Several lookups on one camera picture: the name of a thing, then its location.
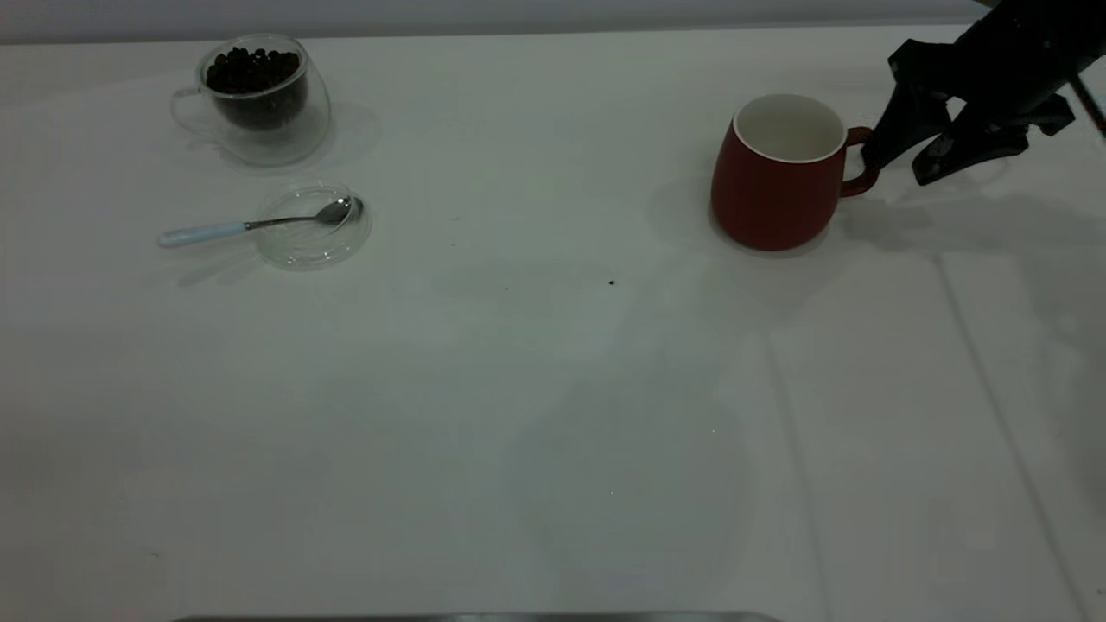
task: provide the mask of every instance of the white table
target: white table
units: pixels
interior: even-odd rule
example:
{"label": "white table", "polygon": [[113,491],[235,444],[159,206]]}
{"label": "white table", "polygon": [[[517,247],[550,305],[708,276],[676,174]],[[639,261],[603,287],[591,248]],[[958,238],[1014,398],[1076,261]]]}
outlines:
{"label": "white table", "polygon": [[[0,620],[1106,621],[1082,112],[805,253],[707,218],[741,101],[873,124],[961,30],[306,41],[337,133],[269,176],[169,120],[210,43],[0,49]],[[374,210],[342,265],[154,245],[312,174]]]}

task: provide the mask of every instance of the glass cup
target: glass cup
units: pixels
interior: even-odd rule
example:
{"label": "glass cup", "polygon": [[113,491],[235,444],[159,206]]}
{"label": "glass cup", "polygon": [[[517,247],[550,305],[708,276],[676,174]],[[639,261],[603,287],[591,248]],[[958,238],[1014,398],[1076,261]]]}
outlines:
{"label": "glass cup", "polygon": [[[300,56],[295,73],[280,84],[257,93],[220,93],[207,84],[209,69],[219,54],[244,48],[292,52]],[[184,97],[202,95],[201,118],[185,117],[178,106]],[[169,113],[181,127],[212,138],[223,148],[255,166],[280,166],[311,154],[331,124],[331,99],[314,63],[299,41],[283,34],[248,34],[219,44],[196,68],[196,85],[173,94]]]}

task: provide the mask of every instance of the spoon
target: spoon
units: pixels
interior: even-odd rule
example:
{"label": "spoon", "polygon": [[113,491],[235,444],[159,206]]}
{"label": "spoon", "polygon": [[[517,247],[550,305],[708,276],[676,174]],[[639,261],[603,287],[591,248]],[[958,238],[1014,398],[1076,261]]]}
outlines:
{"label": "spoon", "polygon": [[356,206],[361,208],[361,199],[357,197],[344,197],[319,210],[314,216],[295,216],[293,218],[276,218],[273,220],[254,220],[252,222],[223,222],[221,225],[205,225],[202,227],[191,227],[189,229],[177,229],[166,231],[157,237],[157,246],[161,248],[176,248],[229,236],[237,236],[262,227],[273,225],[284,225],[286,222],[319,222],[320,225],[341,225],[349,210]]}

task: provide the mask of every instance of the wall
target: wall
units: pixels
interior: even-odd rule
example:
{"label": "wall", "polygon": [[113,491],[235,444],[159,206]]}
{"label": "wall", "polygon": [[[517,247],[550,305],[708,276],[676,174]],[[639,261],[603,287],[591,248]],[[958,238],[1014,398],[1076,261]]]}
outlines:
{"label": "wall", "polygon": [[969,0],[0,0],[0,42],[964,22]]}

